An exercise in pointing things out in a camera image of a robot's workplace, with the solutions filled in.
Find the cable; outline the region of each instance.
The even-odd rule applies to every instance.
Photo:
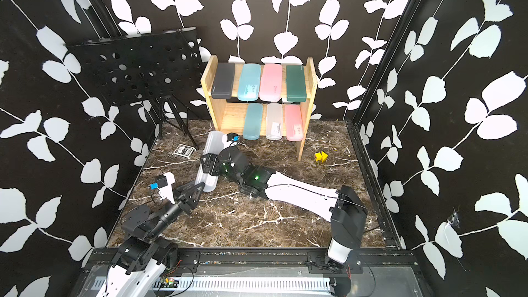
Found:
[[[172,295],[172,294],[171,294],[171,297],[172,297],[172,296],[178,296],[179,294],[182,294],[182,293],[186,292],[186,291],[187,291],[187,290],[193,285],[193,282],[194,282],[194,272],[193,272],[193,270],[190,269],[190,268],[187,267],[187,266],[179,266],[179,267],[181,267],[181,268],[187,268],[187,269],[190,271],[190,273],[191,273],[191,275],[193,276],[193,278],[192,278],[191,283],[189,284],[189,286],[188,286],[187,288],[185,288],[183,291],[181,291],[181,292],[179,292],[179,293],[177,293],[177,294],[175,294],[175,295]],[[159,285],[159,288],[158,288],[157,292],[155,293],[155,296],[156,296],[156,297],[158,297],[158,294],[157,294],[157,293],[158,293],[158,292],[160,291],[160,289],[162,288],[162,285],[163,285],[163,284],[160,284],[160,285]]]
[[[370,232],[370,231],[372,231],[372,230],[378,229],[379,227],[380,227],[380,226],[378,225],[378,226],[376,226],[376,227],[374,227],[374,228],[367,229],[365,232],[363,232],[363,234],[368,233],[368,232]]]
[[[372,274],[372,278],[374,279],[374,288],[372,289],[372,292],[370,293],[370,295],[366,296],[366,297],[370,297],[372,296],[372,294],[374,294],[374,290],[376,290],[376,276],[374,276],[374,272],[372,271],[372,268],[370,268],[370,265],[368,265],[365,261],[361,259],[360,261],[368,267],[368,270],[370,271],[370,273]]]
[[[302,188],[302,187],[300,187],[300,186],[296,186],[296,185],[293,185],[293,184],[291,184],[291,183],[279,183],[279,184],[277,184],[277,185],[268,186],[268,188],[272,188],[272,187],[276,187],[276,186],[288,186],[288,187],[289,187],[289,186],[293,186],[293,187],[297,187],[297,188],[300,188],[300,189],[304,189],[304,190],[306,190],[306,191],[309,191],[310,193],[314,193],[314,194],[317,194],[317,195],[320,195],[320,196],[324,196],[324,197],[327,197],[327,198],[333,198],[333,199],[342,200],[342,201],[345,201],[345,202],[348,202],[348,203],[352,203],[353,205],[355,205],[355,206],[359,206],[360,208],[363,208],[363,209],[368,210],[368,211],[370,211],[370,212],[373,212],[373,213],[375,213],[376,215],[378,215],[379,217],[381,217],[376,211],[374,211],[374,210],[372,210],[372,209],[369,209],[369,208],[367,208],[367,207],[364,207],[364,206],[362,206],[362,205],[360,205],[360,204],[354,203],[354,202],[352,202],[352,201],[349,201],[349,200],[347,200],[347,199],[343,199],[343,198],[339,198],[339,197],[334,197],[334,196],[328,196],[328,195],[320,194],[320,193],[318,193],[318,192],[316,192],[316,191],[309,190],[309,189],[307,189],[307,188]]]
[[[108,274],[110,273],[110,267],[112,267],[112,265],[109,265],[108,266],[108,269],[106,270],[106,280],[105,280],[105,284],[104,284],[104,293],[106,294],[107,290],[108,290]]]
[[[182,268],[187,268],[187,269],[189,270],[189,272],[193,275],[193,279],[191,280],[191,283],[189,284],[189,286],[188,286],[187,288],[185,288],[184,291],[179,292],[179,293],[177,293],[177,294],[175,294],[175,295],[173,295],[173,296],[178,296],[179,294],[182,294],[182,293],[186,292],[187,289],[189,289],[189,288],[193,285],[193,282],[194,282],[194,273],[193,273],[193,270],[190,269],[190,268],[188,268],[187,266],[182,266]]]
[[[153,189],[149,188],[148,193],[150,195],[150,199],[154,202],[155,205],[161,205],[163,203],[163,200],[160,203],[156,203],[156,201],[154,200],[154,195],[153,195],[152,191],[153,191]]]

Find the wall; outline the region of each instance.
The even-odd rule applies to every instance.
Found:
[[[526,23],[525,0],[422,0],[361,118],[436,296],[528,288]]]
[[[0,296],[65,296],[106,244],[155,124],[77,82],[64,42],[97,39],[87,0],[0,7]]]
[[[315,119],[352,117],[407,2],[103,1],[123,33],[198,27],[205,60],[215,54],[220,62],[295,64],[313,57],[321,78]],[[199,114],[207,115],[205,101],[198,93],[193,104],[200,107]]]

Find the music stand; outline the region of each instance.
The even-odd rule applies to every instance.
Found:
[[[163,122],[168,122],[163,106],[173,111],[179,127],[188,135],[195,148],[198,145],[181,119],[175,100],[201,119],[185,103],[200,81],[202,59],[196,39],[196,28],[170,30],[159,34],[122,36],[88,41],[67,46],[81,64],[78,78],[96,84],[102,97],[114,106],[156,99],[160,113],[159,136]]]

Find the wooden shelf board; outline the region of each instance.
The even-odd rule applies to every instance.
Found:
[[[262,124],[260,126],[260,135],[266,135],[266,109],[267,104],[263,105]],[[282,105],[282,135],[286,136],[286,124],[284,122],[284,106]],[[227,103],[224,110],[224,116],[220,124],[220,131],[222,133],[231,133],[242,135],[244,130],[244,122],[246,121],[246,112],[248,110],[247,103]]]
[[[244,64],[235,64],[234,65],[234,82],[233,82],[233,91],[231,92],[232,97],[237,97],[238,95],[238,86],[240,83],[240,75],[242,74],[242,66]],[[262,76],[262,70],[264,69],[264,65],[260,65],[260,76]],[[310,88],[310,84],[308,82],[308,68],[304,66],[304,80],[306,84],[306,98],[310,99],[312,98],[312,89]],[[208,95],[211,95],[211,87],[208,88]],[[282,65],[282,90],[280,93],[281,97],[287,97],[287,90],[286,90],[286,65]]]

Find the yellow block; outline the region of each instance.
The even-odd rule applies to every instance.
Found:
[[[327,158],[328,155],[324,151],[321,151],[321,163],[324,163]]]

